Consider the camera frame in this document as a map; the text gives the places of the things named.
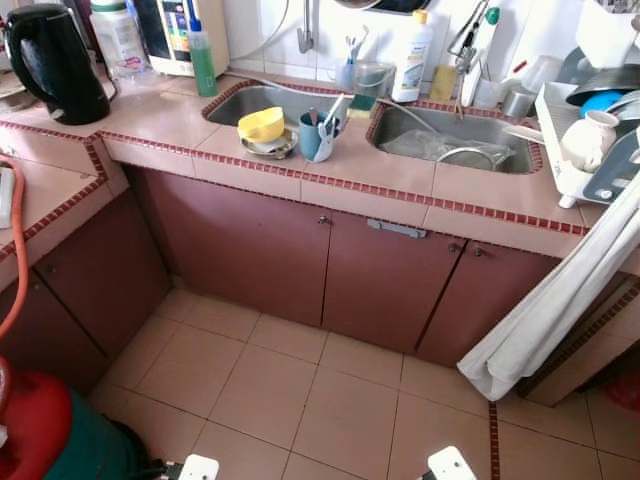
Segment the white plastic spoon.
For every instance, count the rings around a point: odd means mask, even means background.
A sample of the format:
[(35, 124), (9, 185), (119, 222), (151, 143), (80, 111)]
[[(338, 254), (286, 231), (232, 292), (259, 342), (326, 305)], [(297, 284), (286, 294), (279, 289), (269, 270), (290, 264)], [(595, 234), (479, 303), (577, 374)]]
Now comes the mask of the white plastic spoon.
[(340, 122), (340, 108), (344, 105), (344, 101), (346, 101), (347, 97), (347, 93), (338, 93), (337, 97), (335, 97), (332, 102), (332, 105), (330, 105), (328, 113), (324, 115), (323, 119), (319, 119), (316, 122), (316, 127), (319, 128), (320, 131), (330, 134), (337, 132), (338, 123)]

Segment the dark teal mug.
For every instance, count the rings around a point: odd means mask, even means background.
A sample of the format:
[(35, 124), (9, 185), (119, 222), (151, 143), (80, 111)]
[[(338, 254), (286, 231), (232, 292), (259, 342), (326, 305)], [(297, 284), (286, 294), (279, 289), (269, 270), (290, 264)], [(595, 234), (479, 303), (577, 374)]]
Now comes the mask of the dark teal mug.
[[(323, 119), (324, 115), (324, 113), (312, 114), (308, 111), (308, 113), (303, 114), (300, 118), (300, 125), (298, 125), (297, 150), (303, 157), (305, 157), (308, 163), (312, 163), (312, 159), (314, 159), (317, 151), (317, 145), (319, 145), (319, 134), (317, 134), (316, 122), (319, 119)], [(337, 137), (335, 137), (334, 147), (337, 145)]]

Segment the yellow plastic suction bowl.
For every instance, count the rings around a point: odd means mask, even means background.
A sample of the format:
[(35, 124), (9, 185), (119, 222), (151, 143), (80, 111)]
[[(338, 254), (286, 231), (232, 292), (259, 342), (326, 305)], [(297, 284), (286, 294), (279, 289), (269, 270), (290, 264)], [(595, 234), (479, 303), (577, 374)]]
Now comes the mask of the yellow plastic suction bowl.
[(275, 142), (285, 133), (285, 114), (283, 108), (265, 108), (242, 116), (237, 125), (238, 136), (255, 145)]

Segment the grey blue tray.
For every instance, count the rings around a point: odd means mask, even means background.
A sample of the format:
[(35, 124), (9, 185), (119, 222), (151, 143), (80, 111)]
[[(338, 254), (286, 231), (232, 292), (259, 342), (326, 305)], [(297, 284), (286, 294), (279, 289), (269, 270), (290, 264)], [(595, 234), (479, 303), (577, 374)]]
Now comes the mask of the grey blue tray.
[(637, 142), (637, 129), (631, 129), (617, 138), (609, 147), (602, 164), (582, 188), (585, 200), (596, 204), (612, 204), (621, 196), (623, 189), (634, 180), (640, 170)]

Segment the white hanging cloth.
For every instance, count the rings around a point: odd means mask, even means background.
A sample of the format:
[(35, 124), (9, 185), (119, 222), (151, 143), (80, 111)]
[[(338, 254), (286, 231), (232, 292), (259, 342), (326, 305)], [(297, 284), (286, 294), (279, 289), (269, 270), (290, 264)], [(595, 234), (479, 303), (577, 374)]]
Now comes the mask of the white hanging cloth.
[(488, 401), (506, 397), (544, 365), (639, 244), (635, 179), (575, 250), (457, 362), (458, 371)]

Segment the white ceramic jug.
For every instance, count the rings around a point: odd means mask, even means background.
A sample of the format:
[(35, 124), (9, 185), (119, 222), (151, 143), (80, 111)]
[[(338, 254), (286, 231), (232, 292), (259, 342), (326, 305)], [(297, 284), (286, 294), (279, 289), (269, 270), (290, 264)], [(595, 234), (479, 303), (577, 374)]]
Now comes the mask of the white ceramic jug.
[(596, 172), (609, 147), (616, 142), (614, 128), (617, 125), (620, 125), (620, 119), (608, 111), (588, 111), (559, 138), (564, 157), (580, 172)]

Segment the white dish rack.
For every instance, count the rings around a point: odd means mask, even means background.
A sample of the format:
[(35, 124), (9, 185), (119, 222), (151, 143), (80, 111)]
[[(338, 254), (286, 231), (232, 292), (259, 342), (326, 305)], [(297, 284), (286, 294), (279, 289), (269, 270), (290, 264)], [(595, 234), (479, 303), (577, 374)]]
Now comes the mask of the white dish rack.
[[(552, 169), (554, 183), (561, 200), (559, 206), (563, 209), (571, 209), (577, 202), (591, 202), (582, 196), (582, 188), (586, 186), (594, 173), (580, 172), (573, 168), (570, 161), (564, 157), (561, 147), (561, 137), (576, 120), (580, 119), (579, 108), (567, 104), (564, 97), (575, 90), (573, 84), (547, 82), (541, 87), (538, 99), (535, 102), (535, 111), (538, 115), (541, 134), (543, 134), (544, 150), (547, 151), (547, 160)], [(639, 101), (637, 92), (626, 93), (625, 96), (608, 110), (609, 114), (616, 115), (620, 119), (620, 125), (614, 128), (616, 140), (631, 129), (639, 127)]]

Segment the blue plate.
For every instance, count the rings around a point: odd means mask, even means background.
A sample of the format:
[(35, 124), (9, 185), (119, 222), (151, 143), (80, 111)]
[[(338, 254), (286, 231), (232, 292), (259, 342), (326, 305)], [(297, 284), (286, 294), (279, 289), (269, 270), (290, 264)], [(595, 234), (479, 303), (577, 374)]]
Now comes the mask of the blue plate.
[(586, 116), (590, 111), (608, 111), (625, 95), (626, 92), (616, 90), (591, 92), (588, 100), (579, 109), (579, 113), (581, 116)]

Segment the black wok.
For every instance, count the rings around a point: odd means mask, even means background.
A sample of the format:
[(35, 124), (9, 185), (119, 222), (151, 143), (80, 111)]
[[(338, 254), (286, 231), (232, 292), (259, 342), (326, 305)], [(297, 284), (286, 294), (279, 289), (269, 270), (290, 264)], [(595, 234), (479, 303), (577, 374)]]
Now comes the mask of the black wok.
[(605, 68), (564, 97), (567, 104), (582, 106), (595, 93), (620, 91), (623, 93), (640, 90), (640, 64), (623, 64), (622, 67)]

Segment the brown cabinet door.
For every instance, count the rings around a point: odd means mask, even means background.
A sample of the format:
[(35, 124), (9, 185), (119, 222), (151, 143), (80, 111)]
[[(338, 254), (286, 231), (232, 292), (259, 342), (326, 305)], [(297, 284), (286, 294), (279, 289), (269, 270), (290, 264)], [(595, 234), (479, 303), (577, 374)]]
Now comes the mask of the brown cabinet door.
[(108, 371), (108, 357), (33, 271), (23, 310), (0, 338), (0, 356), (14, 369), (54, 375), (81, 396)]
[(70, 233), (36, 262), (36, 270), (109, 360), (128, 346), (172, 288), (132, 191)]
[(465, 239), (413, 238), (334, 212), (321, 328), (399, 353), (416, 351)]
[(125, 174), (166, 265), (187, 287), (323, 323), (332, 212), (140, 166)]
[(559, 262), (557, 257), (470, 239), (461, 247), (413, 356), (431, 364), (457, 365)]

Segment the steel cup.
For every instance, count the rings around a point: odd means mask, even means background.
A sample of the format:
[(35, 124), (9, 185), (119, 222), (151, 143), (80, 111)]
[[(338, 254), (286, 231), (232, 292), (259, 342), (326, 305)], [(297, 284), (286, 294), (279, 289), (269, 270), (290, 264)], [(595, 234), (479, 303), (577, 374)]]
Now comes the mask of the steel cup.
[(500, 110), (506, 116), (520, 119), (530, 116), (538, 99), (538, 92), (527, 90), (521, 84), (508, 87), (504, 97), (500, 100)]

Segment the clear plastic cup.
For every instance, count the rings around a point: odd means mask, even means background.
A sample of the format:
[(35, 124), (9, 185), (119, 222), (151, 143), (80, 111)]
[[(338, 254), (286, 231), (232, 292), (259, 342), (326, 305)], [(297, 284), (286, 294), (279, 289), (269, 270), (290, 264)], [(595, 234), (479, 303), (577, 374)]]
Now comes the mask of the clear plastic cup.
[(531, 60), (524, 70), (520, 84), (525, 90), (538, 93), (544, 83), (556, 81), (563, 65), (563, 58), (557, 56), (540, 55), (539, 58)]

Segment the steel strainer bowl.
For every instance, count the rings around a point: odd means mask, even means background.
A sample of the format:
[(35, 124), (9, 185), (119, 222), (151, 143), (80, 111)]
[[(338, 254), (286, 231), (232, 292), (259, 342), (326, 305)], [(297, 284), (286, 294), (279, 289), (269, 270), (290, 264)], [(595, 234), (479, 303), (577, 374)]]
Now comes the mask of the steel strainer bowl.
[(445, 151), (438, 159), (439, 163), (467, 166), (467, 168), (486, 170), (486, 172), (494, 172), (503, 160), (502, 156), (489, 154), (484, 148), (479, 147), (452, 148)]

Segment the white plastic pitcher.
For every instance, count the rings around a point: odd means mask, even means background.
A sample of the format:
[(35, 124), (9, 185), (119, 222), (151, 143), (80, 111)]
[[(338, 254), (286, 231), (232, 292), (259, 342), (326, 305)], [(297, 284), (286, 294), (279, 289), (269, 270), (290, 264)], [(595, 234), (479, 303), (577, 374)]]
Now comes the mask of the white plastic pitcher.
[(639, 36), (635, 27), (639, 5), (639, 0), (584, 0), (575, 40), (591, 67), (627, 63)]

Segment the steel sink basin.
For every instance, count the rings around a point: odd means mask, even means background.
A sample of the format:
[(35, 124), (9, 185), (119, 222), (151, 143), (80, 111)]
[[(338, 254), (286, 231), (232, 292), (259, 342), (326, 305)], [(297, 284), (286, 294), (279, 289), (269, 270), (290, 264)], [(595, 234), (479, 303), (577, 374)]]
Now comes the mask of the steel sink basin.
[(508, 116), (493, 111), (481, 111), (479, 114), (462, 116), (433, 108), (387, 108), (381, 109), (372, 123), (369, 134), (370, 143), (376, 148), (380, 142), (393, 140), (398, 134), (407, 131), (430, 131), (452, 134), (461, 140), (475, 140), (511, 147), (515, 156), (495, 173), (531, 174), (545, 165), (543, 148), (506, 132), (513, 122)]
[(211, 140), (202, 145), (202, 148), (210, 151), (216, 148), (220, 154), (233, 157), (247, 155), (255, 160), (283, 160), (294, 157), (294, 143), (287, 154), (264, 156), (248, 150), (242, 145), (236, 131), (239, 119), (266, 108), (282, 108), (285, 127), (293, 134), (297, 132), (300, 118), (307, 116), (308, 111), (315, 108), (317, 115), (325, 116), (332, 109), (335, 100), (337, 96), (329, 93), (311, 95), (310, 92), (298, 93), (265, 84), (247, 84), (211, 105), (211, 110), (207, 111), (205, 118), (211, 123), (221, 125), (221, 128)]

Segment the clear plastic bag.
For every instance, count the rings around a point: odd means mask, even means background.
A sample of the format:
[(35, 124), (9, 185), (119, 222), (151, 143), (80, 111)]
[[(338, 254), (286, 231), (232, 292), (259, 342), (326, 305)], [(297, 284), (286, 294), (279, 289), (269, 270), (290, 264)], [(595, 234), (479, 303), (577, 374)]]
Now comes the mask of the clear plastic bag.
[(499, 143), (489, 143), (475, 140), (461, 140), (452, 134), (444, 134), (430, 131), (407, 131), (398, 134), (393, 140), (380, 142), (380, 150), (388, 154), (401, 155), (407, 157), (419, 157), (422, 160), (436, 161), (445, 151), (457, 147), (479, 147), (484, 148), (489, 154), (500, 155), (503, 163), (495, 169), (495, 172), (507, 163), (508, 159), (515, 156), (515, 151), (511, 147), (499, 145)]

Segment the yellow sponge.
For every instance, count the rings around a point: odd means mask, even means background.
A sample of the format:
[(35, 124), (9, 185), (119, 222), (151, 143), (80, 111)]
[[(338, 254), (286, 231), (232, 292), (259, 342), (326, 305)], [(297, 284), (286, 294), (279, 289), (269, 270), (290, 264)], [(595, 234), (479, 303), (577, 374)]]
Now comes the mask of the yellow sponge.
[(456, 67), (436, 67), (431, 78), (429, 99), (434, 102), (451, 102), (456, 90), (458, 72)]

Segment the chrome sink faucet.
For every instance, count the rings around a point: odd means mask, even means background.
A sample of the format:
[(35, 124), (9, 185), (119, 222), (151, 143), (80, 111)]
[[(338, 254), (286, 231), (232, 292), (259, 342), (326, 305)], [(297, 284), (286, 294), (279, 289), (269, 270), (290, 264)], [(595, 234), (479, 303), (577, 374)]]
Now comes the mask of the chrome sink faucet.
[(498, 6), (493, 6), (492, 0), (477, 0), (470, 17), (448, 47), (448, 54), (454, 58), (460, 86), (454, 99), (454, 111), (460, 116), (463, 115), (463, 108), (470, 108), (474, 104), (480, 79), (484, 77), (486, 55), (499, 22)]

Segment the white detergent bottle yellow cap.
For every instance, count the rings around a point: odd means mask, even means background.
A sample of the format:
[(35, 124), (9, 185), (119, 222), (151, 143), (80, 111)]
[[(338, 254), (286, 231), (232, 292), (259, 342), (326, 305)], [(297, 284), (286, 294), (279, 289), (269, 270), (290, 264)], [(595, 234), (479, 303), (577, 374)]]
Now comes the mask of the white detergent bottle yellow cap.
[(410, 22), (398, 33), (394, 42), (396, 74), (390, 83), (390, 100), (413, 102), (419, 99), (422, 76), (425, 73), (433, 37), (434, 31), (428, 10), (413, 10)]

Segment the clear plastic tub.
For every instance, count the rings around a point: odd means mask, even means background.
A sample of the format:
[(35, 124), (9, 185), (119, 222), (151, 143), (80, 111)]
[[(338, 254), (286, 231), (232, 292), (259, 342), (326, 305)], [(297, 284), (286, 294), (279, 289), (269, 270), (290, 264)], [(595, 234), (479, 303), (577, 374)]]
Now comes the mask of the clear plastic tub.
[(371, 97), (383, 96), (392, 82), (396, 65), (387, 61), (356, 61), (352, 69), (353, 95)]

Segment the green scouring sponge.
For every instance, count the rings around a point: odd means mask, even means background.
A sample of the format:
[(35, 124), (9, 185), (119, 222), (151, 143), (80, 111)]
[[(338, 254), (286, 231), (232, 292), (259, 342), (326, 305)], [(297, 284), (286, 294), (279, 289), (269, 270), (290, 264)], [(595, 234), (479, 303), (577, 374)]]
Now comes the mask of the green scouring sponge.
[(378, 97), (364, 95), (364, 93), (353, 93), (348, 111), (352, 115), (369, 116), (376, 105), (378, 105)]

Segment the pale blue toothbrush cup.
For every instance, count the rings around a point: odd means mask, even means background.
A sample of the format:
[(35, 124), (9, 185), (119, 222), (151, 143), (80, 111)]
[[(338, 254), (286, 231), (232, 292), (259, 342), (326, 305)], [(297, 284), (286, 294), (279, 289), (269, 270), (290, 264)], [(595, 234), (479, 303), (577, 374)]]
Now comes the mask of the pale blue toothbrush cup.
[(355, 64), (353, 64), (352, 61), (344, 61), (344, 63), (339, 64), (339, 67), (335, 69), (335, 86), (337, 86), (339, 90), (352, 91), (353, 88), (355, 88), (353, 74), (355, 74)]

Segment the white toothbrush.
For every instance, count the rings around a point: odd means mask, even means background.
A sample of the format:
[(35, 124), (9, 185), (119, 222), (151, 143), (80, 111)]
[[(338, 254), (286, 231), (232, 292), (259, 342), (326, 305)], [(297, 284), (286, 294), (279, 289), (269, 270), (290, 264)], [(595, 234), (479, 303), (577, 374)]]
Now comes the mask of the white toothbrush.
[(364, 47), (367, 38), (369, 38), (369, 35), (370, 28), (367, 26), (362, 26), (360, 32), (352, 33), (351, 36), (355, 36), (358, 40), (358, 50), (356, 51), (355, 61), (358, 59), (358, 55), (360, 55), (360, 51), (362, 50), (362, 47)]

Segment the black hanging pan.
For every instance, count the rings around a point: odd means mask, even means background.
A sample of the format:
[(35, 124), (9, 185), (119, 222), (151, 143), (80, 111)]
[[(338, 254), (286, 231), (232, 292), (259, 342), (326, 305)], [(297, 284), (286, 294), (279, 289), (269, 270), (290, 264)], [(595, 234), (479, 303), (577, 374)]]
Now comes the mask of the black hanging pan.
[(358, 12), (408, 15), (428, 9), (433, 0), (333, 0), (333, 3)]

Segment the green soap bottle blue cap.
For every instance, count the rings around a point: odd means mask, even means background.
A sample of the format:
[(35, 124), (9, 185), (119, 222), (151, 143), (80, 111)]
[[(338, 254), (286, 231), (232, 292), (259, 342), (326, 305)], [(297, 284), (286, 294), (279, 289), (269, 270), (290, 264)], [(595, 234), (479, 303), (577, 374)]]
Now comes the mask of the green soap bottle blue cap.
[(189, 6), (188, 14), (189, 60), (191, 60), (198, 96), (215, 97), (218, 95), (218, 81), (216, 81), (214, 60), (212, 60), (210, 38), (202, 27), (201, 20), (195, 12), (195, 6)]

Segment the beige water filter appliance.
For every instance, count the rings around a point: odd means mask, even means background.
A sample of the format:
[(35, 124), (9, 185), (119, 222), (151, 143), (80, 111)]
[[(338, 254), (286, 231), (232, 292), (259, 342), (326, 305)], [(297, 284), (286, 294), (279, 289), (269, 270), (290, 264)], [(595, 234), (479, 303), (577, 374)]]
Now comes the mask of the beige water filter appliance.
[(131, 0), (148, 54), (148, 64), (168, 76), (195, 76), (189, 58), (189, 13), (207, 36), (215, 76), (227, 72), (230, 55), (221, 0)]

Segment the clear jar green lid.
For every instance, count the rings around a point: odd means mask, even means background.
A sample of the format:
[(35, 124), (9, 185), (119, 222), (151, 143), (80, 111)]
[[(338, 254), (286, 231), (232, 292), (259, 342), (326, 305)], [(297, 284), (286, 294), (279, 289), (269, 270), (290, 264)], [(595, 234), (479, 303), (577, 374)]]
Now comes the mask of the clear jar green lid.
[(90, 23), (115, 81), (138, 81), (147, 72), (145, 45), (127, 0), (90, 0)]

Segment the dark green container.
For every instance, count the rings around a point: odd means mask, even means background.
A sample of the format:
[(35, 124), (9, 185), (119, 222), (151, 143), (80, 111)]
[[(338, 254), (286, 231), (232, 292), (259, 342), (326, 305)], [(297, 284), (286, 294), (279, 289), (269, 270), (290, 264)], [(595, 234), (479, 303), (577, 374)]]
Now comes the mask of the dark green container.
[(68, 399), (58, 412), (69, 417), (69, 430), (41, 480), (137, 480), (152, 466), (131, 429), (111, 421), (73, 390)]

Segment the black electric kettle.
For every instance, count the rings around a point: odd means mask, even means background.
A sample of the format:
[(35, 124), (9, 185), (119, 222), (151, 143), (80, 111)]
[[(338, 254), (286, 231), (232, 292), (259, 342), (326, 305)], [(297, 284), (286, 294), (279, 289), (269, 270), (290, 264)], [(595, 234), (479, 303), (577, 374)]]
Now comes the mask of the black electric kettle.
[(86, 125), (110, 114), (108, 93), (67, 6), (40, 3), (10, 10), (4, 41), (15, 76), (56, 123)]

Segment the white plastic block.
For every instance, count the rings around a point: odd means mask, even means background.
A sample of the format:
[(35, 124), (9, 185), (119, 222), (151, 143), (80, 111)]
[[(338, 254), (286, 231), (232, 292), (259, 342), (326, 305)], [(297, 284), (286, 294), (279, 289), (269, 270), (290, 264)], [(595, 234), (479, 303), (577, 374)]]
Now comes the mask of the white plastic block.
[(0, 230), (12, 228), (15, 197), (17, 174), (9, 166), (0, 166)]

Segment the red gas cylinder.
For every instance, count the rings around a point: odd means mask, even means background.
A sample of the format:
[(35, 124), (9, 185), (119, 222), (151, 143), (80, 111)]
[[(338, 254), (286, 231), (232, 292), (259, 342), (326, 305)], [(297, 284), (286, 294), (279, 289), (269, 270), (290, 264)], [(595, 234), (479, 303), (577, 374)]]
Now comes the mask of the red gas cylinder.
[(44, 480), (70, 435), (70, 390), (46, 372), (0, 362), (0, 480)]

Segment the grey wall tap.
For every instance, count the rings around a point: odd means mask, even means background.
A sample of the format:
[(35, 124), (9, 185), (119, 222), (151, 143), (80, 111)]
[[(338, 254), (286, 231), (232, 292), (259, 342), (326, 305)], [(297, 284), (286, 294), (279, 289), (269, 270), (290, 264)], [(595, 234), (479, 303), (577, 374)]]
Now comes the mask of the grey wall tap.
[(320, 0), (298, 0), (301, 3), (302, 17), (300, 26), (296, 29), (298, 52), (306, 54), (315, 50), (317, 42), (316, 28), (319, 24), (319, 3)]

